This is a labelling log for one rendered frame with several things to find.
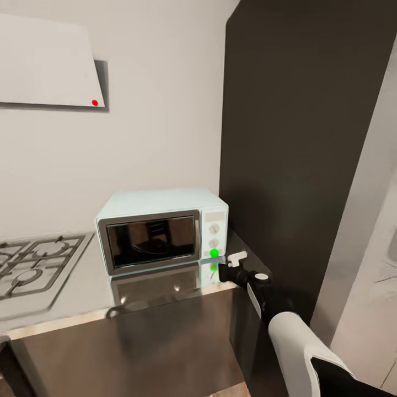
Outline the microwave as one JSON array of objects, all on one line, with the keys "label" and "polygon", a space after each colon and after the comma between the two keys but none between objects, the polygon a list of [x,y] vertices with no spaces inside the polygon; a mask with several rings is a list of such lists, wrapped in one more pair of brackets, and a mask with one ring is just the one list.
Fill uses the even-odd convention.
[{"label": "microwave", "polygon": [[224,255],[228,210],[205,186],[115,192],[94,220],[108,275]]}]

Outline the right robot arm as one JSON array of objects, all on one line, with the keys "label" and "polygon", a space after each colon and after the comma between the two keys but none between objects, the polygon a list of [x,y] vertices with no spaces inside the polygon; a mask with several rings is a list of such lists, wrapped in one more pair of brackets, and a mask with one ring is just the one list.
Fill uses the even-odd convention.
[{"label": "right robot arm", "polygon": [[289,397],[397,397],[357,381],[300,318],[289,298],[281,295],[266,274],[243,270],[247,252],[228,255],[218,264],[219,280],[240,286],[265,323],[280,363]]}]

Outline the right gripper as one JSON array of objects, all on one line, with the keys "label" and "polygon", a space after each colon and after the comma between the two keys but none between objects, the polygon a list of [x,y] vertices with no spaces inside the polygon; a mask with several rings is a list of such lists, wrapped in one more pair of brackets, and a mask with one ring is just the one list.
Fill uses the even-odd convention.
[{"label": "right gripper", "polygon": [[232,267],[229,263],[220,262],[218,264],[219,269],[219,280],[221,282],[231,281],[235,285],[238,285],[237,279],[239,274],[243,271],[243,262],[239,262],[239,266]]}]

